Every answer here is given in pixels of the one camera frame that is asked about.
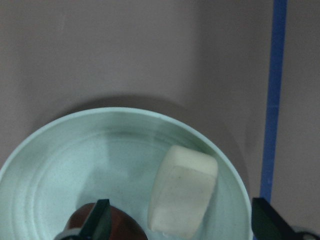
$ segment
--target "white rectangular object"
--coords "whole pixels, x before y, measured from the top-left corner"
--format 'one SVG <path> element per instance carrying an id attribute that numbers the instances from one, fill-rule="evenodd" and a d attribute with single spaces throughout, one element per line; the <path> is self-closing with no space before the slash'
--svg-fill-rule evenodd
<path id="1" fill-rule="evenodd" d="M 207 210 L 218 176 L 210 155 L 174 145 L 156 174 L 148 227 L 185 239 L 193 237 Z"/>

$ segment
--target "sponge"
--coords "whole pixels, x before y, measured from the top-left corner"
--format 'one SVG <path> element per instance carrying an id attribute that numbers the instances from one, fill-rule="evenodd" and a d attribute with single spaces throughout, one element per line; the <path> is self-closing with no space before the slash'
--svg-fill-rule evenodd
<path id="1" fill-rule="evenodd" d="M 210 155 L 172 146 L 156 174 L 148 207 L 148 227 L 184 239 L 199 228 L 218 176 Z"/>

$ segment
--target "plate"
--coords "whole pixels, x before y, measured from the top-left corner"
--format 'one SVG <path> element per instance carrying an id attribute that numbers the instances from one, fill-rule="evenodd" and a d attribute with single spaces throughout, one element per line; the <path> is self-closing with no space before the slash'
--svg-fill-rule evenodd
<path id="1" fill-rule="evenodd" d="M 153 181 L 172 145 L 212 155 L 219 164 L 215 192 L 193 239 L 251 240 L 248 194 L 218 147 L 178 120 L 127 107 L 64 116 L 14 150 L 0 171 L 0 239 L 52 240 L 77 208 L 108 198 L 149 240 L 179 240 L 147 227 Z"/>

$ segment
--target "brown object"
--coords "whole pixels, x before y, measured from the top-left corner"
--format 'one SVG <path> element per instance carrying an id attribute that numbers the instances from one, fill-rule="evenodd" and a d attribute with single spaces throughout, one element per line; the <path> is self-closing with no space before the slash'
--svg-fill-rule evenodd
<path id="1" fill-rule="evenodd" d="M 89 216 L 95 203 L 88 203 L 75 211 L 68 222 L 65 230 L 81 228 Z M 148 240 L 145 232 L 139 224 L 128 214 L 111 206 L 111 235 L 109 240 Z"/>

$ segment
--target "blue tape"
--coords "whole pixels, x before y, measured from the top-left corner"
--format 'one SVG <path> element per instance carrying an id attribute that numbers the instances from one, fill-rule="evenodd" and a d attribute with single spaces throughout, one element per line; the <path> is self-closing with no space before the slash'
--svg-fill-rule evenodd
<path id="1" fill-rule="evenodd" d="M 273 1 L 271 53 L 260 197 L 271 201 L 286 32 L 287 0 Z"/>

